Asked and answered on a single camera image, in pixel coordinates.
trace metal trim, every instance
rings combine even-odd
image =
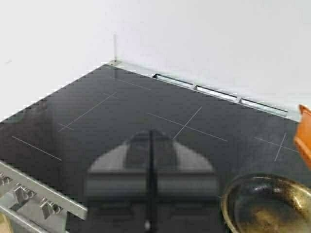
[[[143,76],[146,76],[146,77],[149,77],[149,78],[153,78],[153,79],[157,79],[157,78],[154,77],[155,75],[165,76],[165,75],[160,74],[159,72],[155,72],[154,70],[145,69],[145,68],[142,68],[140,66],[137,66],[137,65],[134,65],[134,64],[130,64],[130,63],[126,63],[126,62],[120,62],[118,65],[115,65],[115,67],[123,69],[123,70],[130,71],[130,72],[133,72],[133,73],[136,73],[136,74],[140,74],[140,75],[143,75]],[[181,86],[181,85],[178,85],[178,84],[175,84],[175,83],[171,83],[171,82],[168,82],[168,81],[164,81],[164,80],[161,80],[161,79],[157,79],[157,80],[160,80],[160,81],[165,82],[165,83],[174,84],[176,86],[180,86],[180,87],[183,87],[183,88],[186,88],[186,89],[190,89],[190,90],[193,90],[193,91],[196,91],[196,92],[199,92],[199,93],[203,93],[203,92],[200,92],[200,91],[198,91],[196,89],[193,89],[194,86],[197,86],[197,87],[201,86],[201,87],[210,89],[210,90],[215,91],[215,92],[220,92],[220,93],[223,93],[223,94],[226,94],[226,95],[230,95],[230,96],[236,96],[237,97],[236,100],[228,100],[228,99],[223,99],[223,98],[218,97],[218,96],[211,95],[211,96],[214,96],[214,97],[219,98],[221,100],[226,100],[226,101],[233,102],[233,103],[236,103],[236,104],[239,104],[239,105],[242,105],[242,106],[246,106],[246,107],[249,107],[249,108],[253,108],[253,109],[257,109],[257,108],[254,108],[254,107],[242,104],[241,103],[241,99],[244,99],[244,100],[247,100],[247,101],[251,101],[251,102],[255,102],[255,103],[258,103],[258,104],[261,104],[261,105],[265,105],[265,106],[268,106],[268,107],[271,107],[271,108],[279,109],[281,111],[286,112],[287,114],[285,116],[283,116],[283,115],[278,115],[278,114],[275,114],[275,113],[272,113],[272,112],[269,112],[269,111],[265,111],[263,109],[260,109],[260,111],[266,112],[266,113],[269,113],[269,114],[272,114],[272,115],[275,115],[275,116],[278,116],[278,117],[282,117],[282,118],[285,118],[285,119],[288,119],[288,120],[293,120],[293,121],[296,121],[296,122],[300,121],[300,115],[299,115],[298,111],[296,112],[294,110],[287,109],[284,106],[275,105],[275,104],[273,104],[271,102],[268,102],[268,101],[259,101],[259,100],[253,99],[251,97],[243,97],[241,95],[238,95],[237,93],[233,93],[233,92],[229,92],[229,91],[224,91],[222,89],[211,87],[211,86],[208,86],[208,85],[202,84],[202,83],[195,83],[195,84],[193,84],[193,86],[187,88],[185,86]]]
[[[48,200],[56,203],[58,206],[62,207],[66,211],[76,215],[77,217],[85,220],[87,216],[87,208],[70,198],[62,195],[56,190],[48,187],[47,185],[31,178],[25,173],[13,168],[12,166],[6,164],[0,160],[0,171],[6,176],[10,177],[14,181],[20,183],[21,185],[29,188],[35,193],[44,196]]]

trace glossy black surface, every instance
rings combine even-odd
[[[295,122],[110,66],[0,124],[0,159],[83,203],[90,165],[148,129],[177,135],[179,143],[206,156],[220,196],[235,177],[253,172],[311,186],[311,173],[292,143]],[[163,204],[159,232],[224,232],[219,203],[187,208]],[[68,230],[142,232],[144,206],[124,212],[111,220],[112,212],[91,208],[86,222],[70,216]]]

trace stainless steel edge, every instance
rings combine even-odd
[[[0,172],[85,220],[87,208],[0,160]]]
[[[124,70],[128,70],[128,71],[131,71],[133,73],[137,73],[137,74],[140,74],[140,75],[143,75],[143,76],[146,76],[146,77],[149,77],[149,78],[152,78],[152,79],[156,79],[154,78],[153,76],[155,74],[159,74],[159,75],[162,75],[161,72],[157,72],[157,71],[154,71],[154,70],[151,70],[151,69],[146,69],[146,68],[143,68],[143,67],[140,67],[140,66],[137,66],[137,65],[134,65],[134,64],[130,64],[130,63],[127,63],[127,62],[122,62],[122,61],[118,61],[117,65],[111,65],[111,66],[114,66],[114,67],[117,67],[117,68],[120,68],[120,69],[124,69]],[[187,80],[181,80],[181,81],[184,81],[184,82],[189,82],[189,83],[193,83],[191,81],[187,81]],[[222,90],[222,89],[219,89],[219,88],[215,88],[215,87],[212,87],[212,86],[208,86],[204,83],[194,83],[193,86],[202,86],[202,87],[206,87],[206,88],[209,88],[211,90],[214,90],[216,92],[222,92],[222,93],[225,93],[225,94],[228,94],[228,95],[233,95],[233,96],[237,96],[237,98],[240,100],[241,98],[245,99],[245,100],[249,100],[249,101],[253,101],[253,102],[257,102],[259,104],[264,104],[264,105],[267,105],[269,107],[272,107],[272,108],[278,108],[280,110],[283,110],[283,111],[287,111],[287,115],[286,116],[281,116],[281,115],[277,115],[277,114],[274,114],[274,113],[271,113],[271,112],[267,112],[267,111],[264,111],[264,110],[260,110],[262,112],[267,112],[269,114],[272,114],[272,115],[275,115],[275,116],[278,116],[278,117],[282,117],[282,118],[286,118],[286,119],[290,119],[290,120],[293,120],[293,121],[296,121],[296,122],[299,122],[300,121],[300,115],[299,115],[299,112],[298,110],[297,111],[294,111],[294,110],[288,110],[285,106],[279,106],[279,105],[275,105],[269,101],[259,101],[255,98],[251,98],[251,97],[244,97],[244,96],[241,96],[239,95],[238,93],[233,93],[233,92],[230,92],[230,91],[227,91],[227,90]],[[200,92],[196,89],[192,89],[192,87],[190,88],[191,90],[193,91],[196,91],[196,92]],[[236,104],[239,104],[239,105],[244,105],[242,104],[240,101],[237,102],[237,101],[231,101],[231,100],[227,100],[227,99],[223,99],[223,100],[226,100],[226,101],[229,101],[229,102],[234,102]]]
[[[10,218],[12,221],[20,225],[22,228],[26,229],[30,233],[49,233],[45,229],[39,227],[34,222],[29,221],[17,212],[10,210],[2,205],[0,205],[0,212]]]

